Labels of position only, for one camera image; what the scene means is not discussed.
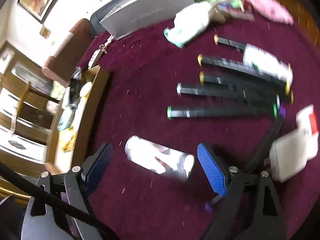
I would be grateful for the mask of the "black marker green cap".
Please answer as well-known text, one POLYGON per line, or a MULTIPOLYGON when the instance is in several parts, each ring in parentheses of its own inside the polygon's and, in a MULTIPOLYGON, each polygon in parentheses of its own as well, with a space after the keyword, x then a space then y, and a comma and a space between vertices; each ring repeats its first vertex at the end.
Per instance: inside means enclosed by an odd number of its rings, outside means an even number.
POLYGON ((214 106, 214 107, 167 107, 167 117, 172 118, 211 118, 226 116, 269 115, 274 118, 278 115, 276 105, 271 107, 252 107, 246 105, 214 106))

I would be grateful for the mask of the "black marker white cap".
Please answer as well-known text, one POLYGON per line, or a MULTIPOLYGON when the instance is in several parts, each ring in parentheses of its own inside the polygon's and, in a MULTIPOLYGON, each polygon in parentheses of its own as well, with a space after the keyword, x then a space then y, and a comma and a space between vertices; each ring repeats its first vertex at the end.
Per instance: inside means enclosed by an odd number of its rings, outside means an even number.
POLYGON ((260 94, 249 89, 230 87, 224 85, 186 85, 178 83, 176 87, 177 94, 213 96, 220 98, 238 99, 247 102, 271 102, 280 105, 280 97, 277 94, 260 94))

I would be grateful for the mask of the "black marker yellow cap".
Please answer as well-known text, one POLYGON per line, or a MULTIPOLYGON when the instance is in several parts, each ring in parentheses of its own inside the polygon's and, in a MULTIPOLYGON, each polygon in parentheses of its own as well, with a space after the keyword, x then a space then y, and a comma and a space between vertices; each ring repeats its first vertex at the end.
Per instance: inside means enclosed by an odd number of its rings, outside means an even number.
POLYGON ((235 76, 216 76, 201 71, 199 73, 199 80, 201 84, 214 83, 220 85, 233 85, 242 89, 252 90, 254 92, 261 92, 263 94, 277 94, 281 100, 293 104, 293 91, 285 92, 284 88, 278 88, 270 82, 257 79, 246 79, 244 77, 235 76))

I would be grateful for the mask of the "yellow lidded cup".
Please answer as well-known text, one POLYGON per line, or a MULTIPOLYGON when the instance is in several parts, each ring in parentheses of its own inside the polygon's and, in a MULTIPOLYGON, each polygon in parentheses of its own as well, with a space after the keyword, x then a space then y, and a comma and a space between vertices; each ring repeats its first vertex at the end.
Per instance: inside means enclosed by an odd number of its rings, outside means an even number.
POLYGON ((91 88, 92 88, 92 82, 91 81, 85 83, 83 85, 83 87, 81 88, 81 90, 80 90, 79 96, 81 98, 85 98, 89 94, 89 92, 91 91, 91 88))

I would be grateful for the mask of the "black snack bag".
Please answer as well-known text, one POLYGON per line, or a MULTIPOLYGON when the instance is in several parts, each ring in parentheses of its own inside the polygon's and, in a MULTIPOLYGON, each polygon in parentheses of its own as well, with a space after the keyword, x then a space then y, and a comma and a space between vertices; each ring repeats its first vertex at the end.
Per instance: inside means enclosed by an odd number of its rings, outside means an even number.
POLYGON ((69 83, 69 103, 68 107, 75 111, 78 108, 80 90, 82 88, 82 69, 76 67, 69 83))

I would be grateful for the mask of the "gold foil snack packet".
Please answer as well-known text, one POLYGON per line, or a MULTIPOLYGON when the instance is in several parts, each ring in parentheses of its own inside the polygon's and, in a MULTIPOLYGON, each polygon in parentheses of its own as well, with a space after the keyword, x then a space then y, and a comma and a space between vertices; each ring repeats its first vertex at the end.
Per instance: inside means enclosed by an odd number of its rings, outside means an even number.
POLYGON ((74 150, 76 135, 77 133, 73 131, 73 127, 69 127, 60 132, 60 142, 62 143, 63 152, 74 150))

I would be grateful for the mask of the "black marker purple cap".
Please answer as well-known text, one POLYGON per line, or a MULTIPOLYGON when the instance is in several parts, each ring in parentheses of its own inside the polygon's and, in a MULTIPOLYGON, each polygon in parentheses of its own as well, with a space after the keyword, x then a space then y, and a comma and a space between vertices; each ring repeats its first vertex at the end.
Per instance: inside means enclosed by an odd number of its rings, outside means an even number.
MULTIPOLYGON (((251 174, 267 158, 272 143, 278 138, 280 130, 284 124, 286 110, 280 107, 276 117, 263 137, 257 149, 253 152, 251 159, 247 161, 242 169, 245 173, 251 174)), ((212 190, 217 194, 210 202, 205 204, 205 210, 212 212, 213 206, 226 196, 231 183, 231 170, 238 172, 235 166, 229 166, 220 159, 213 150, 201 143, 197 146, 197 158, 209 181, 212 190)))

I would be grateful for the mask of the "teal cartoon tissue pack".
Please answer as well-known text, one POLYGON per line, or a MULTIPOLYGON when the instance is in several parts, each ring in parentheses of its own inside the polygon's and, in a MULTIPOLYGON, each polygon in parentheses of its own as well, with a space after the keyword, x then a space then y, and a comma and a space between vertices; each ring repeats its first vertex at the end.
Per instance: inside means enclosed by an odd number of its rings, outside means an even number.
POLYGON ((65 108, 63 110, 63 113, 61 114, 59 123, 57 125, 57 130, 61 132, 64 129, 70 128, 73 122, 74 116, 75 116, 74 110, 70 109, 69 107, 65 108))

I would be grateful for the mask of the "white red-label pill bottle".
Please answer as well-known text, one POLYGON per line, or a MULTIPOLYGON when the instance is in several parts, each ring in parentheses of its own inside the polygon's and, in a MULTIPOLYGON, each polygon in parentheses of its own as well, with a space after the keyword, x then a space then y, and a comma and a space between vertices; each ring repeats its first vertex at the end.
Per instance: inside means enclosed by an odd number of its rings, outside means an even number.
POLYGON ((296 114, 296 125, 299 139, 318 140, 319 129, 314 105, 308 105, 296 114))

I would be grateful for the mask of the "wooden chair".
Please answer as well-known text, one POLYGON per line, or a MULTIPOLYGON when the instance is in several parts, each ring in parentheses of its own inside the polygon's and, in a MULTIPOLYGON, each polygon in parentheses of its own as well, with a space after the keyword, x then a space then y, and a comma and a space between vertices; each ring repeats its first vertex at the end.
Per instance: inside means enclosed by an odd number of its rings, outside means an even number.
POLYGON ((45 129, 50 128, 54 116, 47 110, 40 110, 34 106, 28 106, 27 104, 25 104, 24 101, 28 94, 35 94, 53 103, 59 103, 59 100, 52 98, 51 96, 44 94, 41 91, 31 88, 30 82, 27 82, 25 89, 19 97, 16 112, 13 113, 11 117, 11 133, 15 133, 16 131, 18 118, 25 120, 26 122, 29 122, 35 126, 39 126, 45 129))

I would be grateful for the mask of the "brown cardboard tray box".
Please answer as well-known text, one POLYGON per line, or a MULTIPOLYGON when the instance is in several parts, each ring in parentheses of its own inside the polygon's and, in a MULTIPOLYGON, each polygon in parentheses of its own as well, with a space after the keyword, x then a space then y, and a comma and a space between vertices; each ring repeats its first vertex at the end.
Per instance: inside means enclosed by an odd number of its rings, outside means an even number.
POLYGON ((63 101, 60 101, 57 115, 53 118, 50 127, 44 166, 53 175, 68 172, 72 167, 81 165, 86 159, 89 136, 98 105, 107 84, 109 74, 103 67, 97 65, 84 72, 85 83, 91 81, 92 88, 85 98, 79 98, 78 109, 71 127, 77 133, 74 150, 62 151, 60 132, 57 130, 61 114, 63 113, 63 101))

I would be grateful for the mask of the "white green-label bottle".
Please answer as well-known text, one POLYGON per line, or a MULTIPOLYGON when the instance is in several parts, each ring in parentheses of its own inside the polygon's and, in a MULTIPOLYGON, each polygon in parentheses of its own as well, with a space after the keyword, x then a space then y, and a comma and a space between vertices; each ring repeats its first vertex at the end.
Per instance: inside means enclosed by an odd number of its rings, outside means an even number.
POLYGON ((289 64, 280 61, 273 54, 252 44, 246 44, 243 52, 243 63, 251 64, 263 73, 292 85, 293 72, 289 64))

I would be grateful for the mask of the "maroon upholstered chair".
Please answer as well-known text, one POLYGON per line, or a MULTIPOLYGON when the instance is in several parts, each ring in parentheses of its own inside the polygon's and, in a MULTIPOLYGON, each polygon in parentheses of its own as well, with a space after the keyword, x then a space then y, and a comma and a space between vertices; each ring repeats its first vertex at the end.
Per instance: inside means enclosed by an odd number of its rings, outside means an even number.
POLYGON ((93 38, 90 21, 86 18, 79 20, 44 63, 44 76, 67 87, 93 38))

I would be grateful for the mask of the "black marker orange caps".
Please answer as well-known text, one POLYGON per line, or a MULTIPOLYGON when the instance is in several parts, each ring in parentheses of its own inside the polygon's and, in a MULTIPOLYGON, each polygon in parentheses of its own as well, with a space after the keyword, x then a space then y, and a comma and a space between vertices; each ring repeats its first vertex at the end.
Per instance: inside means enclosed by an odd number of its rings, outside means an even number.
POLYGON ((219 37, 217 34, 215 34, 213 36, 213 40, 214 40, 214 43, 218 46, 220 44, 223 44, 223 45, 226 45, 226 46, 230 46, 232 48, 235 48, 237 51, 242 51, 244 52, 245 51, 245 48, 246 48, 246 45, 245 44, 242 44, 240 42, 236 42, 236 41, 233 41, 233 40, 229 40, 229 39, 226 39, 226 38, 222 38, 222 37, 219 37))

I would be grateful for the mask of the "white teal-cuff glove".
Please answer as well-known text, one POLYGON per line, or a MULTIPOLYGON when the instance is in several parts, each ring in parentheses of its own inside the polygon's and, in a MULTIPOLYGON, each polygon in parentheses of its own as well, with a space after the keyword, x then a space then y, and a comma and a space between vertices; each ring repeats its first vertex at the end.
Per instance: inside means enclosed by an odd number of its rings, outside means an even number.
POLYGON ((210 22, 225 23, 231 14, 219 8, 220 3, 203 1, 193 3, 176 14, 174 27, 164 29, 165 38, 178 48, 183 48, 204 32, 210 22))

